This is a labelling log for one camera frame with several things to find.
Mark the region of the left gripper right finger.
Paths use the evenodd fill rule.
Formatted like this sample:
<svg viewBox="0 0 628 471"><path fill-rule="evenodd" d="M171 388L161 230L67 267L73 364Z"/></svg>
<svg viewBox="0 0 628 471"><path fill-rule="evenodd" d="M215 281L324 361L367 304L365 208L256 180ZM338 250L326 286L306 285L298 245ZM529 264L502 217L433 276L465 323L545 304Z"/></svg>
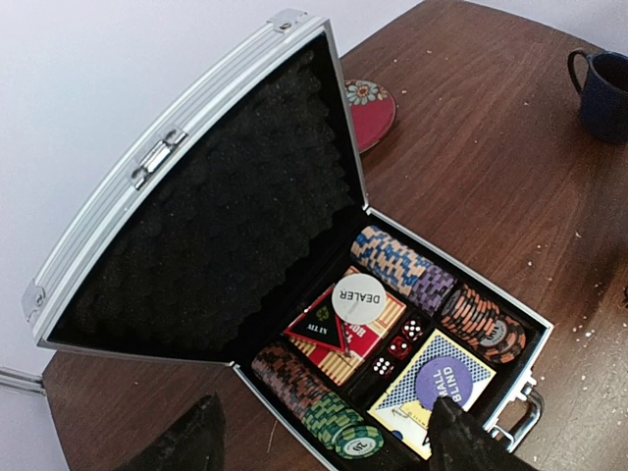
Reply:
<svg viewBox="0 0 628 471"><path fill-rule="evenodd" d="M438 471L535 471L505 448L451 397L439 397L428 426L429 469Z"/></svg>

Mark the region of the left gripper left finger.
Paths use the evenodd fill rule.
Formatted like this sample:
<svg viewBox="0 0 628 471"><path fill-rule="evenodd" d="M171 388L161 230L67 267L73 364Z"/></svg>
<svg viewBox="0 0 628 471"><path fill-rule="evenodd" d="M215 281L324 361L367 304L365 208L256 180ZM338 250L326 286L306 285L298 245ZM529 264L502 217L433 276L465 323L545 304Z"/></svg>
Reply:
<svg viewBox="0 0 628 471"><path fill-rule="evenodd" d="M117 470L224 470L226 419L219 397L201 397L151 445Z"/></svg>

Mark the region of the purple small blind button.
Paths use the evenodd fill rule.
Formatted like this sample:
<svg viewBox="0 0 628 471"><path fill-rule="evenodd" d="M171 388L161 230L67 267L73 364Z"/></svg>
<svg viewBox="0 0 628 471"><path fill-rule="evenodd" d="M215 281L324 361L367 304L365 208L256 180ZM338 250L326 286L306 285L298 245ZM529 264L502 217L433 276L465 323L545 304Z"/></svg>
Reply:
<svg viewBox="0 0 628 471"><path fill-rule="evenodd" d="M432 410L439 397L450 397L464 406L472 395L470 369L452 357L437 357L422 366L415 378L415 394L422 406Z"/></svg>

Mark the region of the blue yellow card deck box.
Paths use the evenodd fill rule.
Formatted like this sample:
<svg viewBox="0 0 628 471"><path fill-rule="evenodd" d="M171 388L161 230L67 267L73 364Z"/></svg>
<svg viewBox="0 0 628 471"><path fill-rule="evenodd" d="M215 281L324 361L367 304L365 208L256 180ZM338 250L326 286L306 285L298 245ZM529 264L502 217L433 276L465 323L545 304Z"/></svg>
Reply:
<svg viewBox="0 0 628 471"><path fill-rule="evenodd" d="M435 330L368 413L427 459L432 454L428 428L436 400L447 396L467 411L495 375L492 367Z"/></svg>

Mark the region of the green poker chip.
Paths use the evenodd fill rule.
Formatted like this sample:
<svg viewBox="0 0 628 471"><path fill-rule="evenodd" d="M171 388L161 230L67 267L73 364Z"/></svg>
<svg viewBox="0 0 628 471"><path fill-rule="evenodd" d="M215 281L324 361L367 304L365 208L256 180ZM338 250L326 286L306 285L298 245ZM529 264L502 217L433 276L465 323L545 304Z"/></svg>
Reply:
<svg viewBox="0 0 628 471"><path fill-rule="evenodd" d="M335 450L343 459L361 459L376 454L383 445L384 438L376 427L355 425L339 434Z"/></svg>

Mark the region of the red die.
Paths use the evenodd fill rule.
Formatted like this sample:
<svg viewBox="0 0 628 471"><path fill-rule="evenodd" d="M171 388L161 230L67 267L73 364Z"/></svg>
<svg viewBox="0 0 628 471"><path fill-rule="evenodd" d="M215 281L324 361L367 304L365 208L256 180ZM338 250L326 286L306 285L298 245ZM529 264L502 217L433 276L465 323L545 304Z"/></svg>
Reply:
<svg viewBox="0 0 628 471"><path fill-rule="evenodd" d="M416 342L424 335L420 321L415 318L408 319L403 324L401 332L410 342Z"/></svg>
<svg viewBox="0 0 628 471"><path fill-rule="evenodd" d="M388 347L391 356L398 360L403 360L411 351L411 344L403 337L397 336Z"/></svg>
<svg viewBox="0 0 628 471"><path fill-rule="evenodd" d="M394 366L394 361L391 358L381 355L374 361L372 371L377 378L387 378L393 372Z"/></svg>

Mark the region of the red card deck box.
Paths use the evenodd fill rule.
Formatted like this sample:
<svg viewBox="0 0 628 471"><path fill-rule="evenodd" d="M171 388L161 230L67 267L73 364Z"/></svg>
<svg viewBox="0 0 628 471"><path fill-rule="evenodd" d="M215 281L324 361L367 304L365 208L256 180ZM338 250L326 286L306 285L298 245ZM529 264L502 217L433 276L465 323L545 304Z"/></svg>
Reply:
<svg viewBox="0 0 628 471"><path fill-rule="evenodd" d="M387 293L386 308L378 320L367 325L352 325L342 321L345 351L330 350L310 341L287 337L315 366L336 385L341 386L392 331L405 310L406 305L403 302Z"/></svg>

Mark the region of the red black triangle token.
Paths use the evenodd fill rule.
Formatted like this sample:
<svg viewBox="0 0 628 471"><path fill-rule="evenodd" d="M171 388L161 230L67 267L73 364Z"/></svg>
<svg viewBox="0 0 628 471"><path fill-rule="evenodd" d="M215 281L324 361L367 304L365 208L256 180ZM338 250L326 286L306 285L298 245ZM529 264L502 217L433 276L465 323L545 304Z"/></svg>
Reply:
<svg viewBox="0 0 628 471"><path fill-rule="evenodd" d="M343 323L337 315L332 294L334 285L325 290L284 330L290 338L310 341L330 350L345 351Z"/></svg>

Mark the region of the white dealer button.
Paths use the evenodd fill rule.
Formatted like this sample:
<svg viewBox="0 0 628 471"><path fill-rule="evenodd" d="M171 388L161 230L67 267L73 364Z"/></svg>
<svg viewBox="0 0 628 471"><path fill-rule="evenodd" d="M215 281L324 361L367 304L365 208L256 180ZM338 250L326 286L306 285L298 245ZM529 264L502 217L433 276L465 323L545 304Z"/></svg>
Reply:
<svg viewBox="0 0 628 471"><path fill-rule="evenodd" d="M384 286L376 278L362 273L343 277L332 293L336 314L352 325L367 325L378 320L386 303Z"/></svg>

